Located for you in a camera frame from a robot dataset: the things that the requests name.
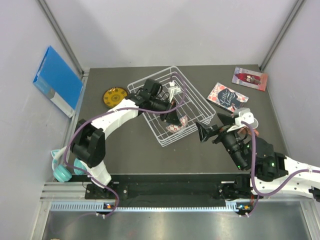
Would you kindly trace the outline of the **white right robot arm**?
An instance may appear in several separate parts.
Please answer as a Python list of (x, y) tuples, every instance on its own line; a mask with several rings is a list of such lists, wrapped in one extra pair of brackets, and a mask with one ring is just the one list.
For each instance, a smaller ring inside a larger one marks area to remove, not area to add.
[(275, 152), (272, 144), (257, 137), (259, 122), (249, 108), (240, 108), (231, 115), (220, 113), (218, 118), (222, 126), (196, 122), (196, 127), (202, 143), (215, 137), (212, 143), (221, 143), (236, 167), (250, 172), (234, 181), (237, 197), (280, 193), (320, 200), (320, 168)]

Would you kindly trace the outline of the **yellow plate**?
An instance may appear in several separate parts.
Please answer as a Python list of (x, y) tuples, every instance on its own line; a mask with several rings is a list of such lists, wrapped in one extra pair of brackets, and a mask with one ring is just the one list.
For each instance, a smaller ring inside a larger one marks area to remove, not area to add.
[(102, 97), (103, 103), (110, 109), (117, 106), (123, 99), (128, 96), (129, 92), (123, 87), (111, 87)]

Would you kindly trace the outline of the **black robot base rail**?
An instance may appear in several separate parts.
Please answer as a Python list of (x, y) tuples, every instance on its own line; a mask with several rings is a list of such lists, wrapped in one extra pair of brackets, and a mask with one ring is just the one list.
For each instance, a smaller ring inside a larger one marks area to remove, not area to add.
[(122, 200), (137, 196), (208, 196), (219, 200), (249, 199), (247, 173), (112, 174), (107, 186)]

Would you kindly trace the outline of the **teal object behind arm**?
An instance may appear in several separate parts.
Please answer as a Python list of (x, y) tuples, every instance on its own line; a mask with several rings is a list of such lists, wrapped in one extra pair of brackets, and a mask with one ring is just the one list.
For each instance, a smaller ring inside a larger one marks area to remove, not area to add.
[[(51, 151), (51, 168), (53, 171), (53, 176), (58, 182), (61, 183), (68, 182), (72, 178), (71, 172), (62, 164), (58, 164), (58, 160), (63, 156), (66, 148), (67, 147), (64, 146), (61, 149), (55, 149)], [(78, 158), (74, 160), (73, 166), (75, 167), (73, 170), (76, 175), (80, 176), (85, 174), (86, 168)]]

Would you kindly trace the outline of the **red patterned white bowl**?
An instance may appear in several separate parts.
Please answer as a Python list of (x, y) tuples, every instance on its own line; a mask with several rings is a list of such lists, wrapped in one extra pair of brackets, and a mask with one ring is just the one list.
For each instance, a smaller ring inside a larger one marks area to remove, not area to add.
[(183, 130), (188, 125), (189, 119), (188, 119), (187, 115), (183, 115), (183, 116), (178, 115), (178, 117), (179, 117), (179, 122), (180, 122), (179, 125), (169, 124), (166, 127), (166, 129), (172, 134)]

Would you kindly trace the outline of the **pink plastic cup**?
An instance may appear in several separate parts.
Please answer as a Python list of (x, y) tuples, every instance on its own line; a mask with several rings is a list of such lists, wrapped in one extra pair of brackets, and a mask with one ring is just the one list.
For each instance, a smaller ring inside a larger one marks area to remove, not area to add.
[(236, 119), (236, 118), (240, 118), (241, 115), (240, 115), (239, 113), (232, 113), (232, 114), (231, 114), (231, 117), (232, 117), (233, 119)]

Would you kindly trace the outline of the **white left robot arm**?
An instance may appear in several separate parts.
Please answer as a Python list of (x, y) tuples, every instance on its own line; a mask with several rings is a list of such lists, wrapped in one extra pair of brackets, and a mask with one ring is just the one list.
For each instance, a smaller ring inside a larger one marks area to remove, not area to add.
[(158, 114), (161, 121), (181, 126), (176, 109), (180, 106), (173, 97), (184, 93), (174, 82), (169, 83), (166, 98), (160, 97), (163, 86), (160, 82), (147, 79), (142, 88), (130, 93), (118, 105), (92, 120), (81, 120), (76, 126), (70, 151), (87, 171), (88, 176), (97, 185), (96, 192), (102, 198), (109, 198), (114, 191), (111, 175), (108, 173), (104, 158), (106, 139), (127, 121), (143, 112)]

